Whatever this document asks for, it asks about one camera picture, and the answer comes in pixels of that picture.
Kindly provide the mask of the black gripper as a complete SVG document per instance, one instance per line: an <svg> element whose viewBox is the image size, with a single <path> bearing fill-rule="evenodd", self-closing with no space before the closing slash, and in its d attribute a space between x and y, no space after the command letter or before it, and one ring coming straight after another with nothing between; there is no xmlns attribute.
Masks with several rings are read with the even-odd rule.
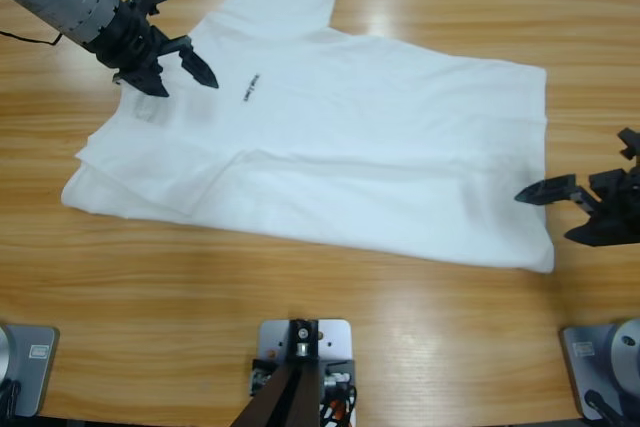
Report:
<svg viewBox="0 0 640 427"><path fill-rule="evenodd" d="M544 206L571 199L589 216L586 224L564 234L573 242L591 247L638 243L639 166L593 174L589 187L577 187L576 176L567 174L531 184L515 200Z"/></svg>
<svg viewBox="0 0 640 427"><path fill-rule="evenodd" d="M113 75L114 83L126 82L149 96L167 98L169 93L159 74L136 70L148 68L159 56L174 52L181 58L182 68L198 83L218 89L214 72L195 52L189 36L170 39L147 19L157 15L158 5L166 1L120 0L113 8L112 20L99 28L97 37L85 43L84 49L106 67L119 70Z"/></svg>

